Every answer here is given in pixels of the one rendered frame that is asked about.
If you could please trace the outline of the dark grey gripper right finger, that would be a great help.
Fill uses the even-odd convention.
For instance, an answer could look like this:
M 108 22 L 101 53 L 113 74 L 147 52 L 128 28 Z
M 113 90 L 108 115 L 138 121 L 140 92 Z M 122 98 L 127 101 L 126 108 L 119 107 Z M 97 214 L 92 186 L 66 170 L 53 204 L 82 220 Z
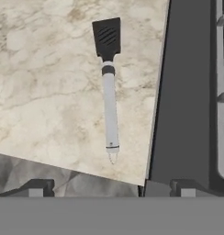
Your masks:
M 189 179 L 173 179 L 170 181 L 170 188 L 170 196 L 176 197 L 224 196 Z

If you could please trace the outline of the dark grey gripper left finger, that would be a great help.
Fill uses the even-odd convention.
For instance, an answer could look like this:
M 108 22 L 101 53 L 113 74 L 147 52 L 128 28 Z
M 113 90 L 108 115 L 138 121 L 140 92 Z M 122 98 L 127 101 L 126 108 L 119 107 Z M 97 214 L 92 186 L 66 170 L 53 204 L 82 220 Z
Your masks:
M 53 179 L 31 179 L 19 188 L 15 188 L 0 194 L 12 197 L 55 197 Z

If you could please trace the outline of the black and white spatula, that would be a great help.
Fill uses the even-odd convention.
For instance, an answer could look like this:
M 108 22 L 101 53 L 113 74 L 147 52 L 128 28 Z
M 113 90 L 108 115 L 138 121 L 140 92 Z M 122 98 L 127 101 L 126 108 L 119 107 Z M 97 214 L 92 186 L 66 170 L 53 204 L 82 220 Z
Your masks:
M 121 20 L 119 17 L 94 21 L 92 23 L 96 55 L 102 59 L 102 80 L 105 103 L 106 152 L 115 164 L 119 153 L 118 114 L 114 57 L 121 53 Z

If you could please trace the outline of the dark grey hob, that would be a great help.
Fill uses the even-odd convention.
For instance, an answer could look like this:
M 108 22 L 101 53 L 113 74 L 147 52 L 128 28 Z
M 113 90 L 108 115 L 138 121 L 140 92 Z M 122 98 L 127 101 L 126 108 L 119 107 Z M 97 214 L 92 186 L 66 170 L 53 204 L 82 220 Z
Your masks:
M 224 194 L 217 134 L 216 0 L 170 0 L 145 192 L 189 179 Z

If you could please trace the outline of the grey metal hob grate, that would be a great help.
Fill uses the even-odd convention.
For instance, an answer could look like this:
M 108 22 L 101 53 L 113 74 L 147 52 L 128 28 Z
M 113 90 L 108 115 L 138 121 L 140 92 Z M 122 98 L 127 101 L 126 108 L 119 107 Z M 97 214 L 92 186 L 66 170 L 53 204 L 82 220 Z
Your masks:
M 224 179 L 224 13 L 223 0 L 216 0 L 217 20 L 217 167 Z

